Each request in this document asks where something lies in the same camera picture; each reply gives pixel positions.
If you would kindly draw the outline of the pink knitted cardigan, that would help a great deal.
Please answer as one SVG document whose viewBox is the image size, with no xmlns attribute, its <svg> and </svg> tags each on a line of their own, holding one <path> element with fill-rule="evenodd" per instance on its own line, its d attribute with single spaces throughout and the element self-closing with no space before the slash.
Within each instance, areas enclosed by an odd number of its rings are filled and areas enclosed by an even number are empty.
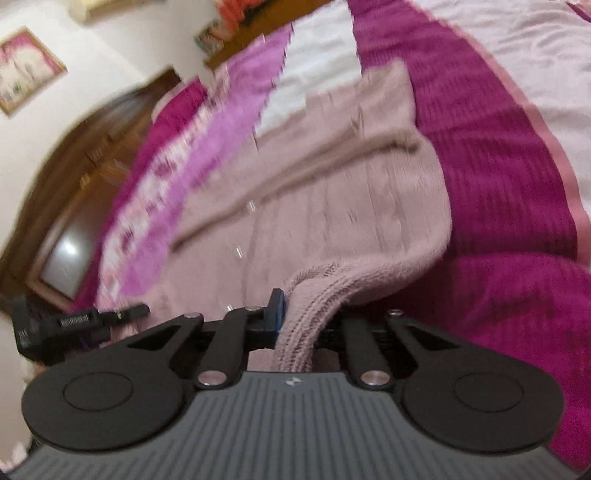
<svg viewBox="0 0 591 480">
<path fill-rule="evenodd" d="M 339 308 L 404 289 L 452 233 L 442 167 L 398 59 L 308 97 L 190 190 L 180 214 L 163 251 L 139 264 L 146 286 L 117 288 L 108 275 L 98 306 L 149 306 L 118 330 L 125 338 L 182 313 L 259 306 L 279 288 L 287 314 L 276 345 L 250 356 L 256 371 L 308 370 Z"/>
</svg>

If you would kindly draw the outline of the wooden headboard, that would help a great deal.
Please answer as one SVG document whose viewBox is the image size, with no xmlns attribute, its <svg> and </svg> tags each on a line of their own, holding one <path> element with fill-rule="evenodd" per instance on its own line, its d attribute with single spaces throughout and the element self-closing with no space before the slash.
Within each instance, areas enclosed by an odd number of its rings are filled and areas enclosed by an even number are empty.
<svg viewBox="0 0 591 480">
<path fill-rule="evenodd" d="M 1 309 L 25 295 L 67 311 L 80 292 L 112 202 L 129 177 L 156 103 L 179 84 L 167 68 L 108 101 L 54 148 L 33 182 L 1 257 Z"/>
</svg>

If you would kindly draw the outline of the pink purple floral bedspread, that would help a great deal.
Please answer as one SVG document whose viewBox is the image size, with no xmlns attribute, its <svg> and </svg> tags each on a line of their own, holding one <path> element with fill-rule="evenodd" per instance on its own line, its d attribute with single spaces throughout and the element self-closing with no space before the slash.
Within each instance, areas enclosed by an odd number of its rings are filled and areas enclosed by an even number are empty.
<svg viewBox="0 0 591 480">
<path fill-rule="evenodd" d="M 552 451 L 590 463 L 590 22 L 545 1 L 334 1 L 163 98 L 74 299 L 140 292 L 192 189 L 311 95 L 405 63 L 451 208 L 443 256 L 362 305 L 531 363 L 560 384 Z"/>
</svg>

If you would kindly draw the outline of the row of books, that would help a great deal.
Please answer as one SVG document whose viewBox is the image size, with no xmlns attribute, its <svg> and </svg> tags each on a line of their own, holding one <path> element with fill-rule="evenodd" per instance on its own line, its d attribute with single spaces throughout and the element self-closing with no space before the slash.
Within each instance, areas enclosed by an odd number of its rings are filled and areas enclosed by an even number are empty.
<svg viewBox="0 0 591 480">
<path fill-rule="evenodd" d="M 204 26 L 193 40 L 197 47 L 206 57 L 211 57 L 224 47 L 224 44 L 231 40 L 232 31 L 221 20 L 212 20 Z"/>
</svg>

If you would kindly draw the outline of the orange curtain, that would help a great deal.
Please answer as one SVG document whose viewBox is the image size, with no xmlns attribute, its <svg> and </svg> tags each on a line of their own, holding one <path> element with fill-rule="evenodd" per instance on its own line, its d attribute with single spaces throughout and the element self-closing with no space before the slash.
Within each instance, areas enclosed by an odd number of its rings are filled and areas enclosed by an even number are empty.
<svg viewBox="0 0 591 480">
<path fill-rule="evenodd" d="M 214 5 L 228 27 L 235 28 L 245 18 L 245 11 L 259 7 L 266 0 L 215 0 Z"/>
</svg>

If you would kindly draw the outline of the framed wall picture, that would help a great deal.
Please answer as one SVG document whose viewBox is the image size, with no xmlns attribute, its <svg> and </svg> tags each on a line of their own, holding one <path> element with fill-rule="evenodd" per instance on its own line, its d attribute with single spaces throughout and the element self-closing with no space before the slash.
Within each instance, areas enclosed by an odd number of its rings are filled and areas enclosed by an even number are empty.
<svg viewBox="0 0 591 480">
<path fill-rule="evenodd" d="M 64 63 L 31 30 L 14 31 L 1 41 L 1 110 L 11 116 L 66 72 Z"/>
</svg>

